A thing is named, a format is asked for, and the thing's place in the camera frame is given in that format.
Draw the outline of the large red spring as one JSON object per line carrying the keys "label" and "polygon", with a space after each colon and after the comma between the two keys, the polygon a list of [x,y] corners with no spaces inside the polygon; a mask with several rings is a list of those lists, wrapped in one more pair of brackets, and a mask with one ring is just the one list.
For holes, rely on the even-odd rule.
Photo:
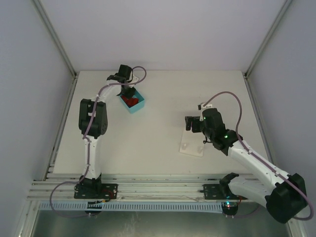
{"label": "large red spring", "polygon": [[122,98],[122,100],[125,102],[125,104],[126,104],[129,108],[132,107],[132,105],[131,105],[131,103],[130,103],[130,99],[131,99],[131,98],[126,98],[126,97],[124,97],[124,96],[122,96],[121,98]]}

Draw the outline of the long red spring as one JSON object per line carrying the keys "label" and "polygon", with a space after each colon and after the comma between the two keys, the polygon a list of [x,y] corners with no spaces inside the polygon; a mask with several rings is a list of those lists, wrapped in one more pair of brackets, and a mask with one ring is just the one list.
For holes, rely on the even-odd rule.
{"label": "long red spring", "polygon": [[139,102],[138,98],[131,98],[130,99],[130,103],[131,103],[132,106],[136,105],[138,102]]}

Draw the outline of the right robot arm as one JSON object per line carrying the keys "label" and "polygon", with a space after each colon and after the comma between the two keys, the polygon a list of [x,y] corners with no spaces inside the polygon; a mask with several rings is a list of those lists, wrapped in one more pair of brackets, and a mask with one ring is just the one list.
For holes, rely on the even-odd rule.
{"label": "right robot arm", "polygon": [[233,216],[237,212],[237,205],[231,203],[233,198],[245,198],[261,205],[283,224],[310,205],[303,177],[288,174],[253,151],[241,136],[225,127],[216,108],[202,109],[200,116],[186,116],[185,125],[187,131],[202,133],[204,143],[212,144],[258,179],[258,182],[247,180],[232,172],[219,181],[218,190],[226,200],[222,204],[225,215]]}

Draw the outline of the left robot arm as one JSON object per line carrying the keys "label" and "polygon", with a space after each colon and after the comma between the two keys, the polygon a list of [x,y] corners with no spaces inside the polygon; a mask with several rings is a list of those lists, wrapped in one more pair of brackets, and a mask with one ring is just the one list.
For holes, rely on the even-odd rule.
{"label": "left robot arm", "polygon": [[133,69],[120,65],[114,75],[107,78],[95,97],[82,99],[79,106],[79,130],[83,135],[85,147],[85,168],[79,182],[75,185],[75,199],[110,198],[110,193],[103,190],[100,167],[100,143],[108,129],[107,103],[117,96],[132,97],[138,78]]}

